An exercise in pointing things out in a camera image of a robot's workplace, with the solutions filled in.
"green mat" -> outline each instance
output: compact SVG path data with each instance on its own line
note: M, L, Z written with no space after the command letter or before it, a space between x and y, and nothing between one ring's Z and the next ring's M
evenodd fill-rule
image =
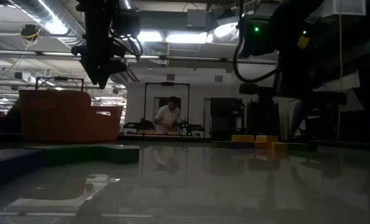
M86 161L108 161L127 164L139 161L139 146L114 144L32 146L28 149L43 149L46 166L71 164Z

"reflective floor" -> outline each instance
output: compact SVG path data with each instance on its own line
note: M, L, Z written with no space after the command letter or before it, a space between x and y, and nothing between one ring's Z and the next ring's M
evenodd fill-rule
M0 223L370 223L370 153L149 146L1 186Z

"white shirt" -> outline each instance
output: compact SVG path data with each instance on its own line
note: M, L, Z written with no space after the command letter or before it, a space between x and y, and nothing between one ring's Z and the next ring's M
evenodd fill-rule
M173 111L170 111L168 109L168 105L162 106L155 115L155 119L161 120L169 125L173 125L174 122L180 122L180 109L175 108ZM164 126L158 124L155 125L156 134L167 134L167 132L168 130Z

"ventilation duct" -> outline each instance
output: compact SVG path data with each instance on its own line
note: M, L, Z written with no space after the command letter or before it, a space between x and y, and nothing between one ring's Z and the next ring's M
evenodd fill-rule
M8 1L49 33L70 36L58 38L68 47L85 44L85 40L82 38L82 34L85 33L84 29L57 0Z

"man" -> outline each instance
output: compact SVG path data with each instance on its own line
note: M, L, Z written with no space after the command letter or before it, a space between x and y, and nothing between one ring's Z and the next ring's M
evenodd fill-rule
M155 133L167 134L167 132L180 122L180 109L177 108L177 98L171 96L168 105L160 107L154 118Z

